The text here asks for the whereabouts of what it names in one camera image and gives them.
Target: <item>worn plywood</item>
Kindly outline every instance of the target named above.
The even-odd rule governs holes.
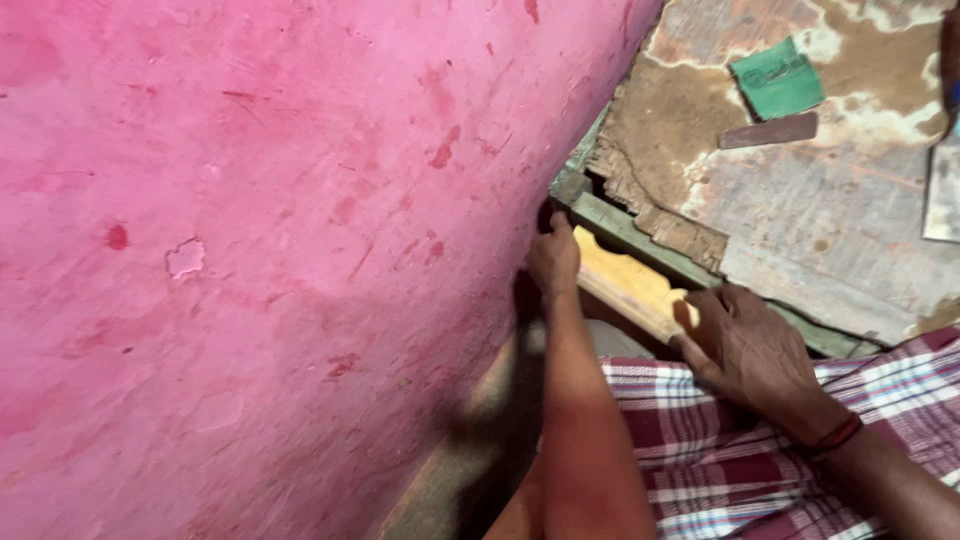
[[[652,204],[728,235],[718,267],[731,281],[894,343],[960,291],[960,246],[920,234],[928,147],[946,126],[938,12],[952,5],[857,4],[670,2],[590,166],[633,212]],[[817,136],[718,150],[717,133],[749,123],[726,64],[788,35],[824,81]]]

